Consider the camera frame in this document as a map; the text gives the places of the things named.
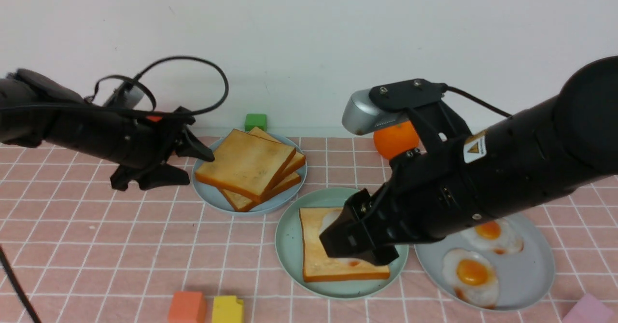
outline table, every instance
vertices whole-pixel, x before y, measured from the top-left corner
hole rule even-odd
[[[292,140],[309,163],[301,196],[334,186],[373,192],[391,174],[371,139]],[[494,314],[440,292],[413,250],[400,280],[375,297],[315,297],[291,281],[276,257],[274,231],[284,209],[232,218],[191,186],[144,193],[132,184],[121,193],[110,189],[114,170],[52,145],[0,147],[0,243],[45,323],[164,323],[177,290],[202,291],[209,309],[216,295],[238,295],[246,323],[551,323],[584,292],[618,309],[616,177],[525,212],[553,248],[556,281],[534,307]],[[29,322],[0,279],[0,322]]]

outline fried egg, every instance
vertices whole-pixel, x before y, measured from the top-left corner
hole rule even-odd
[[[523,251],[523,237],[502,218],[461,231],[461,235],[478,250],[496,254]]]
[[[481,254],[455,248],[444,255],[442,276],[455,295],[471,305],[492,309],[499,294],[493,265]]]

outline gray plate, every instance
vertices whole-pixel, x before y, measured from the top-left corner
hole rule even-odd
[[[523,236],[523,251],[517,254],[498,255],[473,247],[459,233],[449,235],[433,244],[415,246],[419,261],[425,272],[439,288],[453,299],[472,306],[455,296],[453,289],[442,277],[442,258],[453,248],[475,251],[486,257],[496,269],[499,296],[496,308],[490,311],[513,311],[534,305],[549,292],[556,275],[554,255],[547,240],[530,220],[517,213],[505,218],[513,229]]]
[[[318,296],[352,300],[374,295],[391,285],[406,266],[410,248],[397,246],[399,258],[389,265],[391,268],[389,279],[311,283],[303,281],[303,233],[298,210],[302,207],[342,207],[347,198],[357,191],[348,187],[331,187],[309,193],[296,200],[283,213],[277,226],[274,245],[281,265],[296,283]]]
[[[296,143],[292,142],[288,138],[285,138],[283,136],[276,135],[276,134],[271,134],[271,133],[269,133],[269,135],[273,136],[281,143],[296,147],[296,151],[302,153],[302,151],[300,150],[300,147],[298,147]],[[210,145],[209,147],[210,149],[214,151],[215,149],[219,147],[219,145],[222,142],[223,142],[223,139],[218,140],[212,145]],[[197,182],[197,180],[195,179],[195,171],[203,163],[204,162],[202,160],[198,160],[195,163],[193,170],[191,171],[191,182],[193,183],[195,193],[197,193],[199,197],[203,198],[204,201],[208,202],[208,204],[213,206],[215,209],[224,211],[225,213],[229,213],[232,215],[238,215],[238,216],[249,217],[249,216],[256,216],[256,215],[264,215],[264,214],[280,209],[281,207],[285,205],[286,202],[288,202],[291,198],[293,198],[296,195],[296,193],[298,193],[298,191],[300,190],[300,187],[302,187],[303,184],[305,184],[305,178],[307,178],[307,164],[305,163],[305,166],[301,167],[300,169],[296,171],[296,173],[300,175],[300,180],[301,180],[300,183],[296,184],[290,189],[287,189],[283,193],[271,198],[267,202],[264,202],[262,204],[259,204],[258,206],[255,206],[253,209],[251,209],[251,211],[240,212],[240,211],[235,211],[234,208],[232,208],[232,205],[230,205],[230,203],[227,202],[223,194],[219,193],[219,189],[217,189],[216,187],[210,186],[208,184]]]

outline robotic arm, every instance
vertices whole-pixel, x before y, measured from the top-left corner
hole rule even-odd
[[[222,76],[227,90],[227,79]],[[31,70],[18,70],[0,79],[0,142],[33,148],[45,140],[118,163],[110,181],[112,188],[120,191],[128,189],[133,180],[142,190],[188,185],[188,173],[167,161],[172,153],[207,162],[214,160],[212,151],[187,128],[195,119],[185,116],[189,111],[183,107],[175,111],[176,117],[160,121],[112,112],[113,107],[130,114],[130,108],[144,95],[132,87],[132,83],[141,85],[137,78],[130,81],[122,76],[112,77],[125,83],[103,107]]]
[[[342,120],[349,132],[409,120],[427,152],[396,156],[375,194],[346,201],[320,235],[330,257],[386,265],[399,256],[395,244],[437,242],[618,173],[618,56],[581,68],[558,96],[475,135],[441,100],[448,90],[457,89],[415,79],[351,96]]]

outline bread slice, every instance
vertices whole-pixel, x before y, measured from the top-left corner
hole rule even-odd
[[[305,282],[383,280],[391,276],[388,266],[374,266],[360,259],[329,258],[320,242],[320,233],[341,213],[340,207],[300,209],[303,231],[303,279]]]
[[[259,138],[263,138],[265,140],[271,140],[272,142],[281,143],[276,138],[274,138],[273,136],[270,136],[269,134],[264,132],[259,127],[254,127],[253,129],[251,129],[251,131],[249,131],[249,134],[258,136]],[[296,152],[296,154],[294,154],[294,157],[292,158],[290,163],[287,164],[287,167],[285,167],[285,169],[281,173],[281,178],[285,179],[285,177],[296,172],[297,169],[300,169],[301,167],[305,165],[305,162],[306,162],[305,156],[299,152]]]
[[[264,202],[266,202],[270,200],[271,198],[274,198],[275,196],[283,193],[287,189],[290,189],[291,187],[295,186],[298,183],[300,183],[300,175],[296,172],[293,172],[291,175],[285,177],[284,180],[282,180],[274,188],[267,191],[261,197],[261,199],[264,200]],[[235,211],[250,211],[255,206],[259,205],[258,202],[254,202],[253,200],[251,200],[251,198],[244,197],[243,195],[240,195],[237,193],[232,193],[229,190],[219,189],[219,191],[221,192],[221,194],[223,194],[227,202],[229,202],[230,205],[232,205],[232,208]]]
[[[259,203],[279,183],[295,153],[295,147],[234,129],[214,150],[214,162],[205,162],[195,171],[195,179]]]

